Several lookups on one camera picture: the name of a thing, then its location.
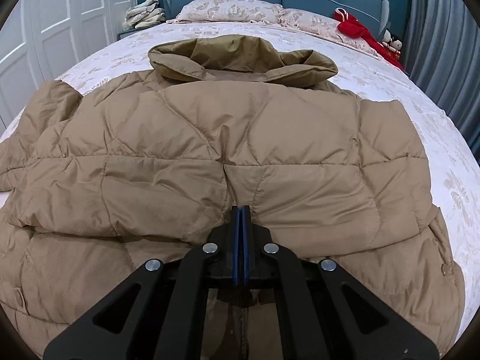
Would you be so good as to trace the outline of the plush toy by headboard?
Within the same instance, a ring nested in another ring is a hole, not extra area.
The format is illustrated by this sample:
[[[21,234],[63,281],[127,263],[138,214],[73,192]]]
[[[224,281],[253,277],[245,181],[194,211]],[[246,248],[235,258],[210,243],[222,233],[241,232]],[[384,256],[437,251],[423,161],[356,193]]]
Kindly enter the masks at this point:
[[[402,41],[400,41],[400,38],[392,34],[388,29],[383,33],[382,44],[392,55],[394,55],[394,57],[396,57],[396,59],[400,58],[403,46]]]

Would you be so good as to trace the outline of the stack of folded cream cloths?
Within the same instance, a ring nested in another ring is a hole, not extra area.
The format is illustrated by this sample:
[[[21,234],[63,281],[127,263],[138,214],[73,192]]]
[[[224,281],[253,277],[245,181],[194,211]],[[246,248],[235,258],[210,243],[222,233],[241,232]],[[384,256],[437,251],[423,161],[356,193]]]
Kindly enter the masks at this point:
[[[126,10],[122,30],[146,29],[166,21],[165,10],[158,0],[145,0]]]

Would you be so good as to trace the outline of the white wardrobe with doors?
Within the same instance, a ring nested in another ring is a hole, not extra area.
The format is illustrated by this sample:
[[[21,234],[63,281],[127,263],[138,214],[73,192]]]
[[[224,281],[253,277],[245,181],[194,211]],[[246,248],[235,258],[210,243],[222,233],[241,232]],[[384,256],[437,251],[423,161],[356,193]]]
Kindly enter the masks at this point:
[[[1,128],[46,80],[116,41],[137,0],[19,0],[1,28]]]

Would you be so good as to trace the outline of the left floral pillow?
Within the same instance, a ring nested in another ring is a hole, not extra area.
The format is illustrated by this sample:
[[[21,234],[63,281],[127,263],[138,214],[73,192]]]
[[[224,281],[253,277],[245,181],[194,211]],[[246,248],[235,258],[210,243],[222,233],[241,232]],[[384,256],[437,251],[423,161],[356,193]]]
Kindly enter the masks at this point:
[[[181,9],[175,20],[277,24],[282,11],[282,5],[261,0],[193,0]]]

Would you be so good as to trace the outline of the red garment on bed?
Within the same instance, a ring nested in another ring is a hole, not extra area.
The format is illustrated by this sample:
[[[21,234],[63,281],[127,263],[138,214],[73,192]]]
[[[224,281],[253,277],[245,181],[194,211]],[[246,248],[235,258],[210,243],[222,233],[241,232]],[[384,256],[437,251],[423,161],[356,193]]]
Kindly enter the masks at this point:
[[[365,27],[363,24],[358,21],[353,15],[348,13],[345,9],[338,7],[334,11],[334,18],[339,22],[337,29],[343,35],[348,36],[349,38],[357,39],[361,38],[379,55],[381,55],[387,62],[396,66],[400,70],[404,71],[400,59],[396,59],[388,49],[386,49],[382,44],[383,33],[386,30],[381,31],[381,39],[377,40],[372,33]]]

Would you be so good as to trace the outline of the right floral pillow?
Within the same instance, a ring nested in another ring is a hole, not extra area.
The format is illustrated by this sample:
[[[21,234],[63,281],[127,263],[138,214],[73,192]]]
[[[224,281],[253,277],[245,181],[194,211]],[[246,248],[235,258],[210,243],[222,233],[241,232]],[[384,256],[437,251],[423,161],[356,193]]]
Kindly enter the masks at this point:
[[[340,22],[336,19],[306,10],[286,8],[281,11],[279,24],[286,28],[298,29],[316,38],[343,45],[366,55],[372,55],[377,58],[381,57],[364,39],[354,39],[342,34],[338,30]]]

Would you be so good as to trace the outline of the floral pillow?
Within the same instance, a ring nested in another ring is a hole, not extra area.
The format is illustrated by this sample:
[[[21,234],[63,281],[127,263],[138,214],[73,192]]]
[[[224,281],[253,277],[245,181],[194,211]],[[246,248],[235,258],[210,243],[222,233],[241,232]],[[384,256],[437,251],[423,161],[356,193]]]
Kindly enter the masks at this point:
[[[298,29],[316,38],[343,45],[366,55],[372,55],[377,58],[381,57],[364,39],[354,39],[342,34],[338,30],[340,22],[336,19],[306,10],[286,8],[281,11],[279,24],[286,28]]]
[[[282,5],[261,0],[193,0],[181,9],[175,20],[277,24],[282,11]]]

